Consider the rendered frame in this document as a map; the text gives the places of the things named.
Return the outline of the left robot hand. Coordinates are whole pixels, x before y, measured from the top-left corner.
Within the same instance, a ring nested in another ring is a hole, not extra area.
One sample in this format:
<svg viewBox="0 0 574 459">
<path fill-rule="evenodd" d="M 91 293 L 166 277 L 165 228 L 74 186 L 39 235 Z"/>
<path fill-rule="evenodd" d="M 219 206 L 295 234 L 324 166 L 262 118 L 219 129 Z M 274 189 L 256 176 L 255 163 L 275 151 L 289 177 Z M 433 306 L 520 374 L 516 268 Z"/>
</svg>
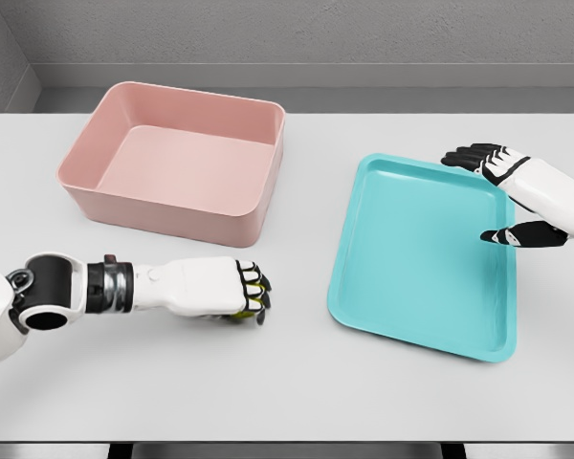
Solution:
<svg viewBox="0 0 574 459">
<path fill-rule="evenodd" d="M 167 309 L 184 317 L 227 317 L 245 306 L 245 285 L 271 283 L 250 260 L 229 256 L 177 260 L 162 268 Z"/>
</svg>

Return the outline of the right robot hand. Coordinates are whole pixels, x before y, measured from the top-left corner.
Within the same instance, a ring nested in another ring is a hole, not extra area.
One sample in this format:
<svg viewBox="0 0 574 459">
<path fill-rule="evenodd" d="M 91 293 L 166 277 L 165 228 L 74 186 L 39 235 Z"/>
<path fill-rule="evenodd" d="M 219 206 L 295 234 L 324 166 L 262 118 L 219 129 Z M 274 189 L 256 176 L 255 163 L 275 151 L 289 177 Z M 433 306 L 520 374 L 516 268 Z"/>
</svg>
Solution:
<svg viewBox="0 0 574 459">
<path fill-rule="evenodd" d="M 547 162 L 494 143 L 473 143 L 448 152 L 441 164 L 482 176 L 540 221 L 488 229 L 480 239 L 517 248 L 561 247 L 574 239 L 574 179 Z"/>
</svg>

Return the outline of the yellow-green tennis ball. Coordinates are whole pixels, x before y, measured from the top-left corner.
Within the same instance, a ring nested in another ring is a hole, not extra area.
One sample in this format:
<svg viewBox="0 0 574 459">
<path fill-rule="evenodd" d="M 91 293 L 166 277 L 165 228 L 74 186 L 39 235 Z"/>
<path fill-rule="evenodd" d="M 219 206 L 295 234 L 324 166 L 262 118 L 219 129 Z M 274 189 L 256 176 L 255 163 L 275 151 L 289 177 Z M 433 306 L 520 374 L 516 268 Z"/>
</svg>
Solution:
<svg viewBox="0 0 574 459">
<path fill-rule="evenodd" d="M 244 309 L 231 315 L 231 318 L 254 317 L 257 324 L 261 325 L 265 320 L 266 310 L 271 307 L 269 289 L 263 284 L 246 284 L 244 295 Z"/>
</svg>

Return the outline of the pink plastic basket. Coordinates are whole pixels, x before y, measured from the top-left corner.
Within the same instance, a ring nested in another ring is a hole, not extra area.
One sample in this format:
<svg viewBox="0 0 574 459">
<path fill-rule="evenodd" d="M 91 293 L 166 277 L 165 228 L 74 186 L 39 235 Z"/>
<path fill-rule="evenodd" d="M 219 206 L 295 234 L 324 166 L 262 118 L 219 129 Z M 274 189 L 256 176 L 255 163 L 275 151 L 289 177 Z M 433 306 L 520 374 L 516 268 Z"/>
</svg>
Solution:
<svg viewBox="0 0 574 459">
<path fill-rule="evenodd" d="M 91 220 L 246 248 L 275 188 L 285 121 L 272 101 L 121 82 L 56 177 Z"/>
</svg>

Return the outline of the blue plastic tray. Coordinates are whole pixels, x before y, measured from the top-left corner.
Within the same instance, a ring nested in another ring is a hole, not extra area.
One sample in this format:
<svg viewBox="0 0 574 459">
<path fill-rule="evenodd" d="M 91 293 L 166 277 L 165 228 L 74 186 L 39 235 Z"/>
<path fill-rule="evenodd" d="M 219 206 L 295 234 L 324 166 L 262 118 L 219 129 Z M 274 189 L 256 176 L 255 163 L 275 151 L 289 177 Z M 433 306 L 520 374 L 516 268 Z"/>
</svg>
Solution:
<svg viewBox="0 0 574 459">
<path fill-rule="evenodd" d="M 372 154 L 359 164 L 327 294 L 330 315 L 371 334 L 486 362 L 517 346 L 517 262 L 484 230 L 515 207 L 473 173 Z"/>
</svg>

